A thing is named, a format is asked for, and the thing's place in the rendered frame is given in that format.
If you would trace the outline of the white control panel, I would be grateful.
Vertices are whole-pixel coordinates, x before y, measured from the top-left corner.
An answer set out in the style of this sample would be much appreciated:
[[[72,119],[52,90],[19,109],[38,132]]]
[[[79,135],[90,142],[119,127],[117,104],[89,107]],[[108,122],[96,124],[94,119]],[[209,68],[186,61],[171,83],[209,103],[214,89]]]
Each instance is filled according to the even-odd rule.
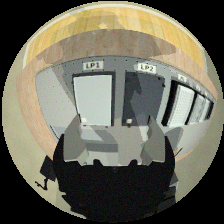
[[[93,165],[94,159],[99,159],[103,166],[118,166],[118,144],[86,143],[89,157],[87,165]]]

